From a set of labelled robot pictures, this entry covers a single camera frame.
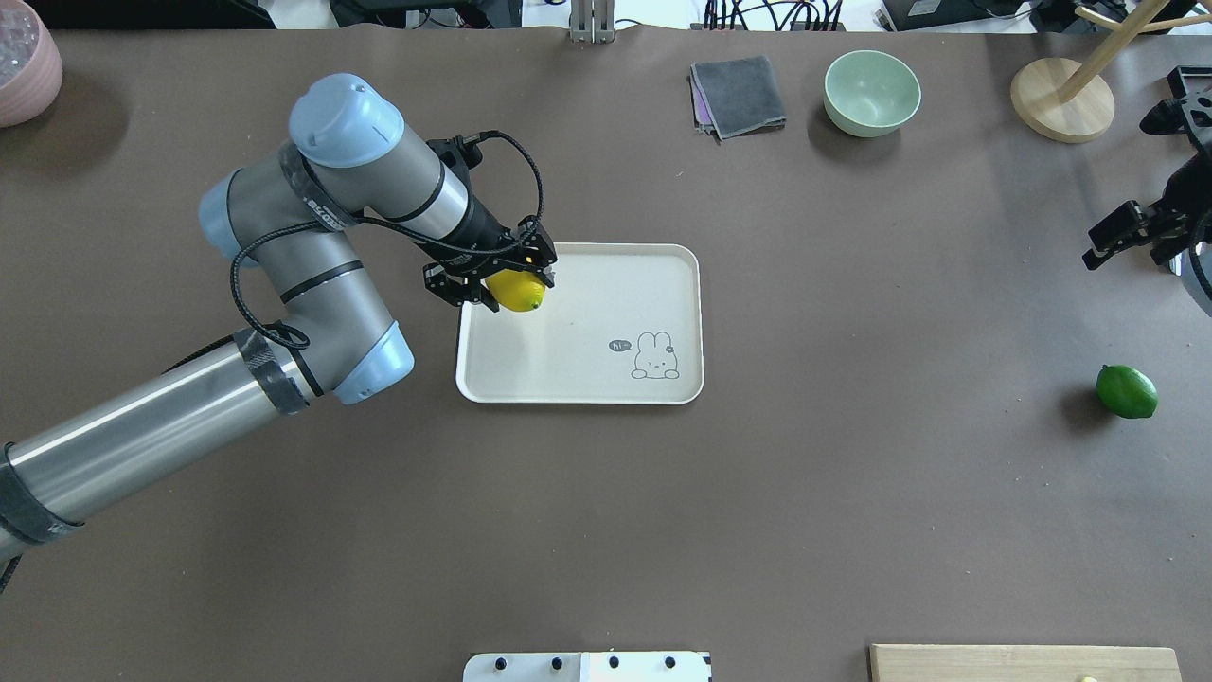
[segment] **folded towel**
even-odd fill
[[[694,119],[701,130],[714,128],[720,139],[727,139],[787,122],[774,68],[765,55],[731,62],[696,62],[690,74]],[[703,113],[708,116],[705,121]]]

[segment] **yellow lemon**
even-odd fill
[[[547,293],[547,286],[532,271],[503,269],[484,282],[498,303],[515,313],[538,308],[543,304],[543,293]]]

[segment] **lime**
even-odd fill
[[[1107,409],[1124,419],[1150,418],[1157,409],[1157,389],[1153,382],[1127,366],[1103,366],[1096,389]]]

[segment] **wooden rod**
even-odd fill
[[[1077,8],[1074,10],[1073,13],[1077,15],[1079,17],[1086,19],[1092,24],[1100,25],[1107,30],[1120,30],[1120,22],[1115,19],[1109,19],[1085,5],[1077,5]]]
[[[1201,24],[1204,22],[1212,22],[1212,15],[1200,15],[1197,17],[1178,17],[1177,19],[1167,19],[1164,22],[1148,23],[1143,29],[1140,29],[1140,33],[1149,33],[1150,30],[1170,30],[1172,28],[1178,28],[1180,25]]]
[[[1137,8],[1127,16],[1126,19],[1120,24],[1120,29],[1113,31],[1110,35],[1103,40],[1098,47],[1094,48],[1094,53],[1090,56],[1081,68],[1079,68],[1069,80],[1064,81],[1064,85],[1057,90],[1057,96],[1059,96],[1062,102],[1068,102],[1081,92],[1082,87],[1086,87],[1094,76],[1099,74],[1107,64],[1111,63],[1115,55],[1119,55],[1120,50],[1127,46],[1133,38],[1140,33],[1149,19],[1157,16],[1157,12],[1170,0],[1144,0]]]

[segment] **wooden stand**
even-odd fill
[[[1144,0],[1124,23],[1087,7],[1077,7],[1077,16],[1110,29],[1111,34],[1084,64],[1050,57],[1023,67],[1010,84],[1010,101],[1014,110],[1031,130],[1058,142],[1090,142],[1107,132],[1115,116],[1115,97],[1098,74],[1115,55],[1139,33],[1212,21],[1212,15],[1204,15],[1149,23],[1167,2]],[[1212,1],[1199,2],[1212,11]]]

